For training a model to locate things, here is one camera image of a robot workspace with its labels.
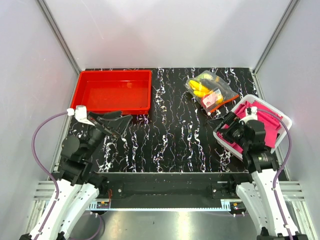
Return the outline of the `clear zip top bag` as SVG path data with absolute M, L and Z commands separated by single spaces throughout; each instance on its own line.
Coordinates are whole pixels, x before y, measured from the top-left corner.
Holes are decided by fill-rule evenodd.
M 239 95 L 235 91 L 233 91 L 232 88 L 226 83 L 227 84 L 226 91 L 221 92 L 219 88 L 217 90 L 212 90 L 213 91 L 212 93 L 221 94 L 223 96 L 223 102 L 221 102 L 218 105 L 212 105 L 210 107 L 205 107 L 202 103 L 203 97 L 197 97 L 193 94 L 192 89 L 189 87 L 189 81 L 194 80 L 194 81 L 201 83 L 201 79 L 213 80 L 217 77 L 219 77 L 219 76 L 217 76 L 216 74 L 214 74 L 208 70 L 205 70 L 201 74 L 197 75 L 196 77 L 189 78 L 185 82 L 185 85 L 184 85 L 185 88 L 187 89 L 187 91 L 201 105 L 201 107 L 205 110 L 205 112 L 207 113 L 208 116 L 210 116 L 213 112 L 218 110 L 221 106 L 228 104 L 228 103 L 232 102 L 233 100 L 236 100 L 239 97 Z

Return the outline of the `yellow fake banana bunch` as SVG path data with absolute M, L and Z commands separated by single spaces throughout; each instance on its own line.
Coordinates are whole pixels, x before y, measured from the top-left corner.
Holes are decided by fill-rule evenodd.
M 208 89 L 207 87 L 195 80 L 190 80 L 188 82 L 188 85 L 192 89 L 193 94 L 199 98 L 203 98 L 206 95 L 209 95 L 213 92 L 212 90 Z

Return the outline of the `red fake apple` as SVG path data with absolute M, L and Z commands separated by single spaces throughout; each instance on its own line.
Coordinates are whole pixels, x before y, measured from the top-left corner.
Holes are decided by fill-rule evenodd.
M 202 98 L 202 103 L 206 108 L 213 105 L 218 105 L 223 102 L 223 96 L 218 93 L 211 93 Z

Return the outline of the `grey fake fish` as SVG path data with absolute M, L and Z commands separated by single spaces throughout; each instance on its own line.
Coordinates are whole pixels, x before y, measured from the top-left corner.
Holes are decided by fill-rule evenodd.
M 221 77 L 216 77 L 215 79 L 202 78 L 200 82 L 211 90 L 220 89 L 221 92 L 225 92 L 227 89 L 227 83 Z

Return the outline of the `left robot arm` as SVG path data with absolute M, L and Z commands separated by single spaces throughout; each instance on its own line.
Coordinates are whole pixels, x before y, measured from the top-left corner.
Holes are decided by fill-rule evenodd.
M 46 123 L 64 115 L 73 116 L 79 123 L 88 125 L 88 134 L 84 139 L 72 135 L 63 140 L 60 152 L 62 165 L 57 175 L 53 175 L 40 162 L 35 141 Z M 92 171 L 93 164 L 89 159 L 107 136 L 121 138 L 132 118 L 121 111 L 105 114 L 88 112 L 84 105 L 78 105 L 49 117 L 36 128 L 31 140 L 32 154 L 39 167 L 53 181 L 54 192 L 37 224 L 20 239 L 70 239 L 72 230 L 90 203 L 109 193 L 107 177 Z

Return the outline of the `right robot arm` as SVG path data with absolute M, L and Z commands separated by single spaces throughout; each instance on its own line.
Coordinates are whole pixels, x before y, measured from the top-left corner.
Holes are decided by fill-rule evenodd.
M 242 161 L 248 181 L 234 178 L 227 185 L 228 195 L 240 198 L 257 231 L 258 240 L 306 240 L 287 208 L 279 174 L 271 149 L 265 143 L 265 124 L 255 113 L 239 118 L 230 112 L 216 128 L 216 133 L 229 143 L 242 148 Z

